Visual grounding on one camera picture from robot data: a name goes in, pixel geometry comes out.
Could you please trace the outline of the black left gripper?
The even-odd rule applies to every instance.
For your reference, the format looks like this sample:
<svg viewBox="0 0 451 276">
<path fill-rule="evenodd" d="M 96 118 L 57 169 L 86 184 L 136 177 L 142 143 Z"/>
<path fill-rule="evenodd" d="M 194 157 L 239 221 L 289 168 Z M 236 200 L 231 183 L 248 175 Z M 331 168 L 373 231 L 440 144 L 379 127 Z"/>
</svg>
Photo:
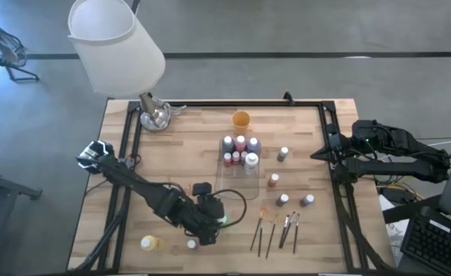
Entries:
<svg viewBox="0 0 451 276">
<path fill-rule="evenodd" d="M 182 227 L 185 235 L 196 238 L 200 245 L 214 245 L 222 229 L 216 220 L 226 220 L 222 201 L 212 193 L 208 182 L 196 183 L 192 187 L 196 202 L 188 205 Z"/>
</svg>

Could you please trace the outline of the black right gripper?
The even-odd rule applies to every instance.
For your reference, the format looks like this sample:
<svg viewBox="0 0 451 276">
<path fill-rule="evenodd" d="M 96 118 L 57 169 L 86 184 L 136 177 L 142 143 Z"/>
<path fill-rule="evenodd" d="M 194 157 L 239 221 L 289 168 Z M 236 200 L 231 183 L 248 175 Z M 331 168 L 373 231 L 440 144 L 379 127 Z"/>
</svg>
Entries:
<svg viewBox="0 0 451 276">
<path fill-rule="evenodd" d="M 351 142 L 349 138 L 339 132 L 333 123 L 328 124 L 328 134 L 328 147 L 312 153 L 311 158 L 336 164 L 343 159 L 344 151 L 349 149 Z"/>
</svg>

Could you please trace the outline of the clear plastic bin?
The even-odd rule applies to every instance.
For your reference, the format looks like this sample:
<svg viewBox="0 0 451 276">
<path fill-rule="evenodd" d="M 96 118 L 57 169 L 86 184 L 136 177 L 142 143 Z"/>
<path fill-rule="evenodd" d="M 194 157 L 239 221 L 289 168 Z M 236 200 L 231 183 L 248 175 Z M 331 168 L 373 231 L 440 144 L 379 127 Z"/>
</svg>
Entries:
<svg viewBox="0 0 451 276">
<path fill-rule="evenodd" d="M 215 190 L 234 189 L 243 194 L 247 200 L 255 199 L 259 194 L 261 150 L 257 154 L 259 162 L 255 172 L 252 175 L 247 176 L 244 170 L 244 163 L 241 163 L 241 161 L 237 165 L 232 164 L 231 166 L 224 166 L 224 153 L 221 151 L 221 142 L 222 140 L 219 142 L 219 158 L 216 171 Z"/>
</svg>

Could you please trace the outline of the large white paint bottle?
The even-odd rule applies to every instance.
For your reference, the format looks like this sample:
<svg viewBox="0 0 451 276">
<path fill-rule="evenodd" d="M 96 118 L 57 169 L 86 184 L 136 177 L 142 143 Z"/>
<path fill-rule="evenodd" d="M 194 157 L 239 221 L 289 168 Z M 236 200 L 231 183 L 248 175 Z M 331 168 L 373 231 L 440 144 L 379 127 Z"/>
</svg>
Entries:
<svg viewBox="0 0 451 276">
<path fill-rule="evenodd" d="M 248 153 L 245 156 L 244 170 L 247 176 L 250 176 L 255 172 L 258 162 L 259 157 L 256 153 Z"/>
</svg>

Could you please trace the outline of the large yellow paint bottle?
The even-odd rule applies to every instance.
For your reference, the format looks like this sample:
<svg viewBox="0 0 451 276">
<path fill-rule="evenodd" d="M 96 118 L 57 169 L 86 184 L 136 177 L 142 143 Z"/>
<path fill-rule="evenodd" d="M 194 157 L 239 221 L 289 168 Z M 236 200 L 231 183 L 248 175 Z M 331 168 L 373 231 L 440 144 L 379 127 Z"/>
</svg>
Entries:
<svg viewBox="0 0 451 276">
<path fill-rule="evenodd" d="M 140 247 L 144 251 L 160 250 L 164 246 L 164 240 L 155 235 L 145 235 L 140 240 Z"/>
</svg>

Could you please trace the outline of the large blue paint bottle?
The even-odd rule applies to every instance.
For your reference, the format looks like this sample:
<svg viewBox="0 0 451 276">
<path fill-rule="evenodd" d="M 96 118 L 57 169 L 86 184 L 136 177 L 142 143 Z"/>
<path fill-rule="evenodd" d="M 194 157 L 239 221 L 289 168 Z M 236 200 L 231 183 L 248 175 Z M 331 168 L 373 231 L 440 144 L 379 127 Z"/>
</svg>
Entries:
<svg viewBox="0 0 451 276">
<path fill-rule="evenodd" d="M 261 150 L 261 143 L 257 138 L 252 137 L 248 140 L 246 148 L 249 153 L 258 154 Z"/>
</svg>

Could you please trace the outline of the fan paintbrush orange bristles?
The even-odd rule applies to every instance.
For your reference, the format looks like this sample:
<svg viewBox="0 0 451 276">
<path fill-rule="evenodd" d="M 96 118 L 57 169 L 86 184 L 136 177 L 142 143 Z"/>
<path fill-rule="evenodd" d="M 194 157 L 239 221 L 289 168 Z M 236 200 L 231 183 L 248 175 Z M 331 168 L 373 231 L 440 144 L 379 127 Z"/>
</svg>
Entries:
<svg viewBox="0 0 451 276">
<path fill-rule="evenodd" d="M 259 230 L 259 226 L 260 226 L 261 223 L 263 224 L 263 217 L 264 217 L 264 215 L 265 215 L 266 212 L 267 212 L 267 211 L 266 211 L 266 208 L 262 208 L 261 211 L 260 211 L 260 215 L 259 215 L 259 218 L 258 218 L 258 222 L 257 222 L 256 228 L 255 228 L 255 233 L 254 233 L 254 235 L 253 235 L 252 243 L 251 243 L 251 246 L 250 246 L 250 251 L 252 251 L 252 249 L 253 249 L 255 243 L 258 242 L 258 230 Z"/>
</svg>

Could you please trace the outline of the paintbrush gold ferrule orange tip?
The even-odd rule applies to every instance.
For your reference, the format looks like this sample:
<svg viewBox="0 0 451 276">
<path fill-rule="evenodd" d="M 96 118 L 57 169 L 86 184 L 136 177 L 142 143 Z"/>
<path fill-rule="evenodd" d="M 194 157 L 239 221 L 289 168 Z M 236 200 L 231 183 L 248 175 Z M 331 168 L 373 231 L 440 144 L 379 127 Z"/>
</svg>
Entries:
<svg viewBox="0 0 451 276">
<path fill-rule="evenodd" d="M 267 252 L 265 254 L 265 259 L 268 259 L 268 256 L 269 256 L 269 252 L 270 252 L 270 249 L 271 249 L 271 246 L 272 246 L 272 239 L 273 239 L 273 236 L 274 236 L 274 233 L 275 233 L 275 227 L 276 227 L 277 221 L 278 221 L 278 214 L 275 215 L 274 221 L 272 223 L 272 230 L 271 230 L 271 233 L 270 233 L 270 236 L 269 236 L 269 240 L 268 240 L 268 247 L 267 247 Z"/>
</svg>

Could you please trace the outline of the black paintbrush silver ferrule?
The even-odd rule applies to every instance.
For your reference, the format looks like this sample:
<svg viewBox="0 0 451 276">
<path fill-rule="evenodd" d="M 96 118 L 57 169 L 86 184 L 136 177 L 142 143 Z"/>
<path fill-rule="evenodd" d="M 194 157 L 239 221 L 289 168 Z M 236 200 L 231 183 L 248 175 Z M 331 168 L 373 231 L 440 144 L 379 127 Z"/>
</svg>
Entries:
<svg viewBox="0 0 451 276">
<path fill-rule="evenodd" d="M 295 236 L 294 236 L 294 244 L 293 244 L 293 255 L 297 252 L 297 243 L 298 243 L 298 228 L 299 228 L 300 214 L 296 214 L 295 219 Z"/>
<path fill-rule="evenodd" d="M 284 240 L 284 244 L 283 245 L 285 245 L 285 241 L 286 241 L 286 238 L 288 236 L 288 233 L 289 233 L 289 230 L 290 230 L 290 227 L 291 227 L 291 224 L 293 222 L 293 219 L 294 219 L 295 215 L 296 215 L 296 211 L 293 211 L 293 213 L 290 214 L 291 217 L 290 217 L 290 221 L 288 223 L 287 232 L 286 232 L 286 235 L 285 235 L 285 240 Z"/>
<path fill-rule="evenodd" d="M 282 231 L 281 231 L 281 236 L 280 236 L 280 242 L 279 242 L 279 244 L 278 244 L 278 248 L 279 249 L 281 249 L 281 248 L 283 248 L 283 244 L 284 244 L 284 240 L 285 240 L 285 235 L 286 235 L 286 232 L 287 232 L 287 227 L 288 227 L 288 223 L 289 223 L 289 221 L 290 221 L 290 215 L 286 215 L 285 216 L 285 221 L 284 221 L 284 225 L 283 225 L 283 228 L 282 228 Z"/>
</svg>

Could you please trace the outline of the black power brick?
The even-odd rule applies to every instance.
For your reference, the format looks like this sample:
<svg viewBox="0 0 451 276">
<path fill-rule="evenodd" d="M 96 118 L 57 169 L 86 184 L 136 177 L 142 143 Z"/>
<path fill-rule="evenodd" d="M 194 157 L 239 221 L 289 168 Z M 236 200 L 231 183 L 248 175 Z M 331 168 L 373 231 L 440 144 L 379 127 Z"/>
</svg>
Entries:
<svg viewBox="0 0 451 276">
<path fill-rule="evenodd" d="M 408 204 L 417 201 L 417 196 L 410 190 L 396 186 L 382 187 L 380 188 L 380 194 L 388 201 L 399 204 Z"/>
</svg>

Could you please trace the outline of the orange plastic cup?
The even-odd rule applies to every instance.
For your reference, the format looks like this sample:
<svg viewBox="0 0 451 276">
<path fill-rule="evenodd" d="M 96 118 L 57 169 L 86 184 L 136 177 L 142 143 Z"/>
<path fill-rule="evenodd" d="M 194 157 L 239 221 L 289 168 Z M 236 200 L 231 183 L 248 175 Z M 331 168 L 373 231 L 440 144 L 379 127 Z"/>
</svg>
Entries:
<svg viewBox="0 0 451 276">
<path fill-rule="evenodd" d="M 248 131 L 251 118 L 249 113 L 244 110 L 237 110 L 232 115 L 232 126 L 237 136 L 245 135 Z"/>
</svg>

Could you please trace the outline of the white paper sheet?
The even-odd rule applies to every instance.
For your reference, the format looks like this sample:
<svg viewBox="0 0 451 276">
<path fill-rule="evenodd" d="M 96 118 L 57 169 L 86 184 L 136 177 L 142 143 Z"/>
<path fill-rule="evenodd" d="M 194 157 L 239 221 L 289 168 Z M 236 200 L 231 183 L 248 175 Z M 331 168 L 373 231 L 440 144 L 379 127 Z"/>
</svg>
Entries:
<svg viewBox="0 0 451 276">
<path fill-rule="evenodd" d="M 395 205 L 391 203 L 389 200 L 387 200 L 383 195 L 379 195 L 378 199 L 383 211 L 395 207 Z M 398 222 L 391 222 L 389 224 L 386 224 L 387 234 L 390 238 L 390 247 L 393 253 L 393 259 L 395 261 L 396 266 L 399 265 L 403 257 L 403 253 L 400 251 L 400 247 L 403 243 L 403 238 L 404 235 L 406 234 L 408 223 L 409 220 L 405 219 Z"/>
</svg>

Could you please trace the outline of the black keyboard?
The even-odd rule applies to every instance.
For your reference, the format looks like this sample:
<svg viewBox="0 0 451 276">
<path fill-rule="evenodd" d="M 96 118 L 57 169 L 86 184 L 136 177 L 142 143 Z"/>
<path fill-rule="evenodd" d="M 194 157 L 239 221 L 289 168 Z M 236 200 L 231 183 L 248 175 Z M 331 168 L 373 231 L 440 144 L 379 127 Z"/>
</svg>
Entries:
<svg viewBox="0 0 451 276">
<path fill-rule="evenodd" d="M 451 276 L 451 220 L 442 215 L 415 215 L 400 250 L 442 276 Z"/>
</svg>

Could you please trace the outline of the table lamp white shade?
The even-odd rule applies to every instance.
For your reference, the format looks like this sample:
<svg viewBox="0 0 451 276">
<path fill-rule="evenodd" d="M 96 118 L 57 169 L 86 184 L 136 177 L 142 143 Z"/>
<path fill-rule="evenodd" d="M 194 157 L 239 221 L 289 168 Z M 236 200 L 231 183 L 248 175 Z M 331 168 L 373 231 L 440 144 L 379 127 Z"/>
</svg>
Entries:
<svg viewBox="0 0 451 276">
<path fill-rule="evenodd" d="M 151 94 L 165 71 L 165 57 L 130 6 L 124 0 L 76 0 L 67 25 L 94 91 L 108 97 L 137 94 L 144 129 L 165 130 L 170 109 Z"/>
</svg>

